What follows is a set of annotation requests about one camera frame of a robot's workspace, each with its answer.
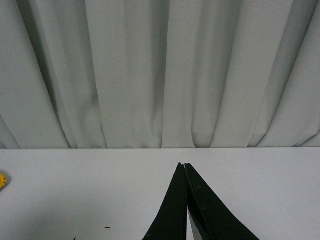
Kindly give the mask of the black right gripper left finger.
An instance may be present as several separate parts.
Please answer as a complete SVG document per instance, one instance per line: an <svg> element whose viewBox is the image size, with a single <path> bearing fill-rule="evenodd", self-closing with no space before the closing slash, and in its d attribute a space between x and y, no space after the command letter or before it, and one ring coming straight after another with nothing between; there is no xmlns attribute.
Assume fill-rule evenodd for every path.
<svg viewBox="0 0 320 240"><path fill-rule="evenodd" d="M187 238L188 181L179 163L145 240L185 240Z"/></svg>

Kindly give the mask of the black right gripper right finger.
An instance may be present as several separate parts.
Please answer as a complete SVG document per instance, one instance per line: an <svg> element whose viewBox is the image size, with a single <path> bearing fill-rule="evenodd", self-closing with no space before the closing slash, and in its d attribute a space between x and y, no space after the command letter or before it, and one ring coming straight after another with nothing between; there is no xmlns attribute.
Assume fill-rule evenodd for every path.
<svg viewBox="0 0 320 240"><path fill-rule="evenodd" d="M256 240L220 200L195 168L186 163L188 208L191 218L204 240Z"/></svg>

